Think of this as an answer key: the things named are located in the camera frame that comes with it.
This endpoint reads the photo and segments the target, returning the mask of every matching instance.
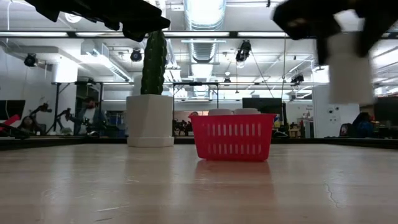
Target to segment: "black monitor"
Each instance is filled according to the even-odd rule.
[[[6,121],[14,115],[22,119],[25,100],[0,100],[0,120]]]
[[[282,115],[281,98],[243,98],[243,108],[255,108],[260,113]]]
[[[377,121],[390,121],[391,125],[398,126],[398,97],[380,97],[373,106],[374,117]]]

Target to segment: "red plastic basket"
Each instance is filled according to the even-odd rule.
[[[271,145],[274,114],[191,117],[198,157],[264,161]]]

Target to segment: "desk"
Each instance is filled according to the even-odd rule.
[[[268,162],[201,161],[194,145],[3,151],[0,216],[3,223],[396,223],[396,157],[322,144],[272,145]]]

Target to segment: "white object in basket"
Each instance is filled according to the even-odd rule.
[[[235,110],[235,115],[240,115],[240,114],[260,114],[260,111],[258,111],[255,108],[240,108]]]
[[[212,109],[209,110],[209,116],[213,115],[232,115],[232,111],[229,109]]]

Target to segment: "white cylinder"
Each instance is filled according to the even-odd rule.
[[[232,111],[229,109],[212,109],[209,110],[209,116],[213,115],[232,115]]]
[[[372,66],[369,57],[358,57],[355,34],[337,34],[328,39],[331,104],[373,102]]]
[[[260,114],[260,112],[255,108],[240,108],[236,109],[234,112],[235,115],[240,114]]]
[[[131,147],[169,147],[172,137],[173,98],[160,95],[127,97],[127,125]]]

